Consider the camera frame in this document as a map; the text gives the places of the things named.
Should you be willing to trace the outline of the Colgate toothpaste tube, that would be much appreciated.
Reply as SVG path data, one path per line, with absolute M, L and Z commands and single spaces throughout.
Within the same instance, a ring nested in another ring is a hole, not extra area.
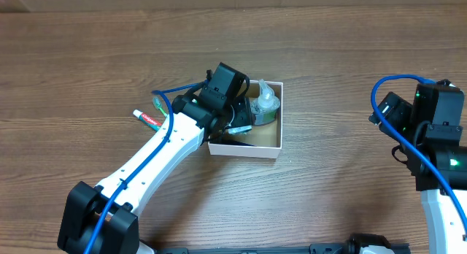
M 153 119 L 152 117 L 150 117 L 149 115 L 147 115 L 146 113 L 143 113 L 142 111 L 138 109 L 135 109 L 133 111 L 133 115 L 136 118 L 138 118 L 140 121 L 145 123 L 147 126 L 149 126 L 151 129 L 153 129 L 154 131 L 158 131 L 160 127 L 162 126 L 162 123 Z

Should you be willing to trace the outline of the green white soap bar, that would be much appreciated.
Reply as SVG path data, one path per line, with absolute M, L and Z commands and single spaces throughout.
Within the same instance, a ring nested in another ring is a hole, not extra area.
M 227 128 L 227 133 L 230 135 L 247 134 L 251 130 L 252 126 L 230 127 Z

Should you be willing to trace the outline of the blue disposable razor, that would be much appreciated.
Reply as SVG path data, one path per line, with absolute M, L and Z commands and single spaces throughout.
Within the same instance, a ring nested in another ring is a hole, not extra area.
M 238 142 L 236 140 L 222 140 L 221 145 L 230 145 L 230 146 L 248 146 L 248 147 L 255 147 L 255 145 L 247 144 L 244 142 Z

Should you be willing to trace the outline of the clear soap pump bottle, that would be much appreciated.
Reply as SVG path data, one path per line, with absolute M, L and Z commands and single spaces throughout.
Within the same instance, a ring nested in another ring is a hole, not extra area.
M 277 110 L 280 108 L 280 100 L 275 95 L 273 88 L 263 79 L 258 81 L 259 94 L 250 99 L 252 124 L 263 126 L 275 121 Z

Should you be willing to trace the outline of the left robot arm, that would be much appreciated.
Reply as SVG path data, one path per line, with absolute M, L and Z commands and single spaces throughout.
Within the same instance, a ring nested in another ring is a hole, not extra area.
M 227 128 L 250 79 L 219 63 L 205 81 L 183 87 L 170 101 L 155 91 L 168 116 L 155 135 L 123 166 L 95 186 L 77 183 L 69 192 L 57 246 L 75 254 L 145 254 L 154 249 L 139 235 L 139 219 L 163 181 L 188 155 Z

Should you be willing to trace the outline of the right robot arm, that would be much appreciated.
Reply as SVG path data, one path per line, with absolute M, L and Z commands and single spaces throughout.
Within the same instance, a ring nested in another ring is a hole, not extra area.
M 401 75 L 383 77 L 372 88 L 369 121 L 397 141 L 395 151 L 415 178 L 428 226 L 430 253 L 466 252 L 466 147 L 460 145 L 465 93 L 449 80 L 416 75 L 413 102 L 394 92 L 377 101 L 379 87 Z

